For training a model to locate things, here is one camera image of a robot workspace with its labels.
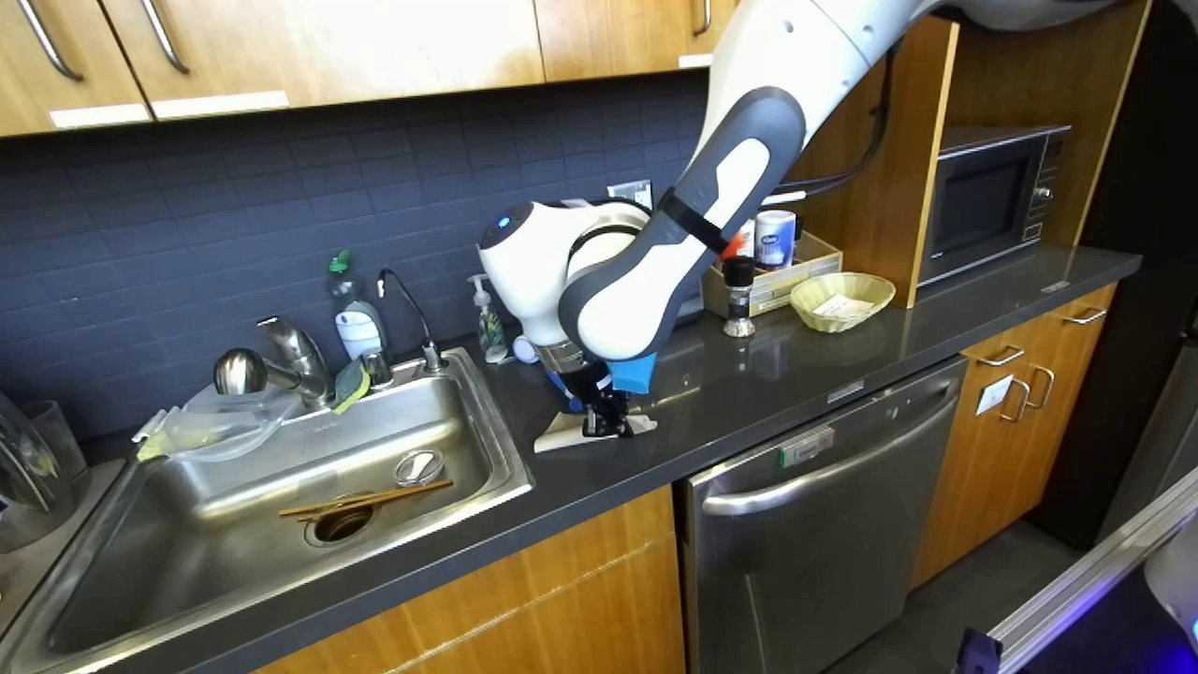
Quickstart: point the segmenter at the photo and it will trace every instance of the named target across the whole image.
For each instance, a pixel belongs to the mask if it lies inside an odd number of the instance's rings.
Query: kitchen sink
[[[428,483],[404,500],[279,515]],[[393,384],[339,417],[129,464],[23,615],[6,666],[102,670],[522,489],[532,475],[473,356],[445,348],[439,373],[400,363]]]

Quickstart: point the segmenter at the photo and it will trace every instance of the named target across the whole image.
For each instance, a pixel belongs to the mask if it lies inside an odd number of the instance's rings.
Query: electrical outlet
[[[651,180],[605,182],[605,198],[627,198],[651,210]]]

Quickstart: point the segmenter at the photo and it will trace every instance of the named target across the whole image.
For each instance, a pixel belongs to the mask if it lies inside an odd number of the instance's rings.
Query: blue tile backsplash
[[[0,140],[0,389],[73,434],[139,425],[284,316],[334,351],[327,259],[393,264],[439,336],[474,331],[479,227],[526,198],[671,182],[687,75]],[[396,356],[416,324],[396,308]]]

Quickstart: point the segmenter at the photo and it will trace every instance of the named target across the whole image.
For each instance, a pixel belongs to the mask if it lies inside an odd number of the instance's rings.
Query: sponge
[[[348,413],[356,401],[363,401],[369,389],[369,371],[351,358],[348,367],[337,371],[334,389],[328,389],[328,407],[334,417]]]

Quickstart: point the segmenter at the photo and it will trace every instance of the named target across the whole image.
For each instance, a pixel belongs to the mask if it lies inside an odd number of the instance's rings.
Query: dish
[[[817,333],[847,333],[893,298],[893,283],[874,274],[818,274],[788,288],[788,308]]]

